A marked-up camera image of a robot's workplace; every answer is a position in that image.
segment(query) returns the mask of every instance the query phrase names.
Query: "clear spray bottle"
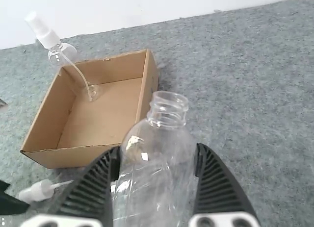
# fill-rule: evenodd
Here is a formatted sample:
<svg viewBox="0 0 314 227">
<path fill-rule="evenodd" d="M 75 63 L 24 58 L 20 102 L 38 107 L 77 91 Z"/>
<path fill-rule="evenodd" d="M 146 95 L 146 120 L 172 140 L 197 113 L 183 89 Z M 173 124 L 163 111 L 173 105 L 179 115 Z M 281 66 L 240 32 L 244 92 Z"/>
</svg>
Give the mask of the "clear spray bottle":
<svg viewBox="0 0 314 227">
<path fill-rule="evenodd" d="M 77 50 L 74 46 L 61 42 L 59 36 L 41 20 L 36 12 L 31 12 L 26 18 L 25 21 L 28 23 L 30 28 L 35 32 L 37 39 L 48 49 L 48 60 L 58 67 L 65 65 L 72 65 L 75 70 L 81 76 L 84 87 L 78 90 L 75 90 L 76 95 L 82 95 L 83 98 L 88 101 L 95 101 L 101 94 L 100 87 L 95 84 L 90 84 L 82 71 L 75 65 L 75 62 L 78 61 Z"/>
</svg>

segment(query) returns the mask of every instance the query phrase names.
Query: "box flap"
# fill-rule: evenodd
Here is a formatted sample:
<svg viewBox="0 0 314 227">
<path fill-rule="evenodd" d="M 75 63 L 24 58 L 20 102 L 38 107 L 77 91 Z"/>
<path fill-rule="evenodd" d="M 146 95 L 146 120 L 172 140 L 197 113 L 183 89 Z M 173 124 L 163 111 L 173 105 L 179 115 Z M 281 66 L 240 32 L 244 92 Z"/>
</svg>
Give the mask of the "box flap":
<svg viewBox="0 0 314 227">
<path fill-rule="evenodd" d="M 115 81 L 143 77 L 146 50 L 126 53 L 111 58 L 89 60 L 77 63 L 87 81 L 92 84 L 104 84 Z M 83 86 L 83 81 L 72 66 L 63 69 Z"/>
<path fill-rule="evenodd" d="M 86 146 L 35 152 L 21 151 L 21 153 L 46 168 L 84 167 L 114 146 L 117 145 Z"/>
<path fill-rule="evenodd" d="M 69 88 L 69 76 L 56 74 L 21 150 L 55 149 L 71 111 L 75 95 Z"/>
</svg>

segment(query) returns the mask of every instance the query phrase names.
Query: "white wall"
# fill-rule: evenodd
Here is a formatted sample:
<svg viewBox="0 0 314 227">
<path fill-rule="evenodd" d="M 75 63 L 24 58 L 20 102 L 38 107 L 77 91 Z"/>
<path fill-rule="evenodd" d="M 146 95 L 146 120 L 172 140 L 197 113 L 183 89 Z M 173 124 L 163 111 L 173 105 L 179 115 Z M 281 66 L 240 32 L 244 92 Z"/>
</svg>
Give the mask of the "white wall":
<svg viewBox="0 0 314 227">
<path fill-rule="evenodd" d="M 0 49 L 30 44 L 36 10 L 61 38 L 151 24 L 281 0 L 0 0 Z"/>
</svg>

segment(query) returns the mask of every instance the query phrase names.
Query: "gray carpet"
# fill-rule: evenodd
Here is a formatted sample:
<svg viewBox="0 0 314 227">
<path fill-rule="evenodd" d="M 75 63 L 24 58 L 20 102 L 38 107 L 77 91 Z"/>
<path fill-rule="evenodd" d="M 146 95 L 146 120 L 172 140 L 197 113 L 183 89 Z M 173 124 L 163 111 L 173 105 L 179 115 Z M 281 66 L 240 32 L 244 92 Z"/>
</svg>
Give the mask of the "gray carpet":
<svg viewBox="0 0 314 227">
<path fill-rule="evenodd" d="M 222 157 L 262 226 L 308 227 L 314 223 L 313 11 L 314 0 L 290 0 L 67 41 L 83 58 L 152 49 L 160 89 L 190 99 L 190 131 Z M 38 43 L 0 51 L 0 97 L 9 104 L 0 114 L 0 179 L 12 184 L 10 194 L 75 172 L 47 170 L 19 154 L 54 76 L 46 55 Z"/>
</svg>

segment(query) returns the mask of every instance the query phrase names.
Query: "bottle cap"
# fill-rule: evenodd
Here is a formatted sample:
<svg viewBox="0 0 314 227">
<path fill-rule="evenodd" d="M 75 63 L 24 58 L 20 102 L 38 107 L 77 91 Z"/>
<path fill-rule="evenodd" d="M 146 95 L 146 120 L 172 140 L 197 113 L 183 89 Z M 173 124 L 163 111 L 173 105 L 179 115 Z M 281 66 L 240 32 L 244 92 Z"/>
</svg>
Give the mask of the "bottle cap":
<svg viewBox="0 0 314 227">
<path fill-rule="evenodd" d="M 35 32 L 37 39 L 44 48 L 50 49 L 60 42 L 58 35 L 41 20 L 35 11 L 30 12 L 25 21 Z"/>
</svg>

